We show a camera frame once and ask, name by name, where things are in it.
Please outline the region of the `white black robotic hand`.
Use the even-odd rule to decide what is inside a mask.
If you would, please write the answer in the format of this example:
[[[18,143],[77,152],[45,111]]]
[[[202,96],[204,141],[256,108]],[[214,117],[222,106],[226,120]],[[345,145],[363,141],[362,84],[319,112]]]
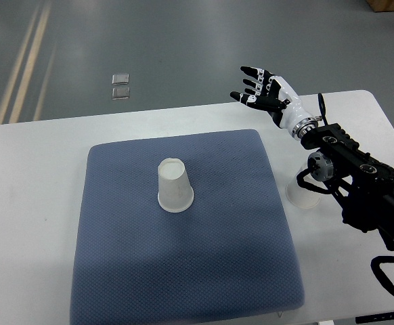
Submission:
[[[231,98],[249,108],[267,112],[274,124],[300,140],[306,132],[318,127],[318,121],[303,106],[296,91],[281,76],[262,68],[242,66],[249,78],[243,93],[233,91]]]

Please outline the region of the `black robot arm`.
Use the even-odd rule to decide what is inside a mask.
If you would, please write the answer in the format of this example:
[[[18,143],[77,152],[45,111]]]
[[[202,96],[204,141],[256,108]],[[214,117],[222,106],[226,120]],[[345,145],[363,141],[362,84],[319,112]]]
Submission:
[[[378,230],[394,251],[394,168],[360,151],[336,123],[308,130],[301,145],[312,154],[298,185],[333,196],[343,223],[364,233]]]

